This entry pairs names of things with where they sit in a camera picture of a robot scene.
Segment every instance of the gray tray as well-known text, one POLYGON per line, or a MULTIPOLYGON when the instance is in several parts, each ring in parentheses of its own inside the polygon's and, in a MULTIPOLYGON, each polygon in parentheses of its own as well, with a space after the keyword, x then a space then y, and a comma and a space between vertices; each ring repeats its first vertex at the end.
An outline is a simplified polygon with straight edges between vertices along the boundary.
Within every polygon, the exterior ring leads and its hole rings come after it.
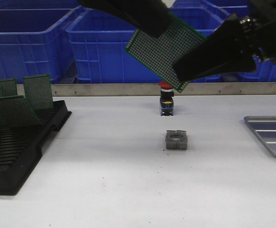
POLYGON ((247 126, 276 157, 276 116, 247 116, 247 126))

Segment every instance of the metal strip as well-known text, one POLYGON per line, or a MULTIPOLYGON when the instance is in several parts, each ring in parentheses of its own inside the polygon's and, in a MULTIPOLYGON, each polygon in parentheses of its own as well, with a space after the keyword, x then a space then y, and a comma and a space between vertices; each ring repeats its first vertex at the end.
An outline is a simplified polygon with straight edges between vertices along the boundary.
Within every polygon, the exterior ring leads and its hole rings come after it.
MULTIPOLYGON (((157 83, 140 84, 56 84, 53 96, 159 96, 157 83)), ((24 95, 23 85, 18 94, 24 95)), ((276 95, 276 82, 191 83, 175 95, 276 95)))

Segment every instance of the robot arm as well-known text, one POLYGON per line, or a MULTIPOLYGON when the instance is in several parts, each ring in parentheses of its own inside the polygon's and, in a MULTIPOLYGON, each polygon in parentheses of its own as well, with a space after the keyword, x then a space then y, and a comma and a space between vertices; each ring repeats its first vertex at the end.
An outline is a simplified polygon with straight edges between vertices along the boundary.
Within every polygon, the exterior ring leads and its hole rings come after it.
MULTIPOLYGON (((171 23, 161 0, 78 0, 117 16, 158 38, 171 23)), ((248 0, 244 18, 230 15, 204 42, 173 63, 179 81, 232 72, 256 71, 254 57, 276 65, 276 0, 248 0)))

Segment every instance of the gray metal block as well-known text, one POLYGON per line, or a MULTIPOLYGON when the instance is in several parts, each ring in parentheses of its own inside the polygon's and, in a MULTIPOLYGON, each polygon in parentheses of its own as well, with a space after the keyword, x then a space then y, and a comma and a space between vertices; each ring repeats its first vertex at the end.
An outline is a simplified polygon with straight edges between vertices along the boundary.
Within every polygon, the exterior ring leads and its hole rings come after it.
POLYGON ((186 150, 187 142, 186 131, 166 131, 166 148, 168 150, 186 150))

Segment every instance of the white work surface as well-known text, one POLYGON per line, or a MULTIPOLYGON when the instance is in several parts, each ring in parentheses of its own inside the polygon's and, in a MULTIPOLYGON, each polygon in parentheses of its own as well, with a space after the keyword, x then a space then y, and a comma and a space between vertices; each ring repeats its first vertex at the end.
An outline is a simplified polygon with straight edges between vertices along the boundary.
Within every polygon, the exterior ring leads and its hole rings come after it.
POLYGON ((276 158, 243 122, 276 95, 66 97, 73 112, 0 228, 276 228, 276 158), (187 151, 165 150, 186 130, 187 151))

